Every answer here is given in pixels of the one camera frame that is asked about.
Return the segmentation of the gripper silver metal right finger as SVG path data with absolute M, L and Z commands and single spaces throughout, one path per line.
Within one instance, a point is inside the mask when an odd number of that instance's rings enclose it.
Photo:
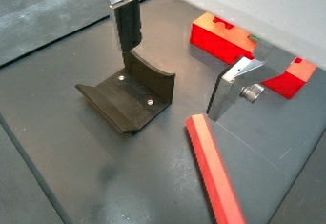
M 254 103 L 263 92 L 259 84 L 285 73 L 296 55 L 265 41 L 254 49 L 254 58 L 239 57 L 219 74 L 206 114 L 217 121 L 239 97 Z

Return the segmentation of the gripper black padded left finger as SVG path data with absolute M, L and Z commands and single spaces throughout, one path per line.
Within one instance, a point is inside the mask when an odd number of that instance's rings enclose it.
M 122 52 L 131 51 L 142 42 L 139 0 L 107 0 L 115 22 Z

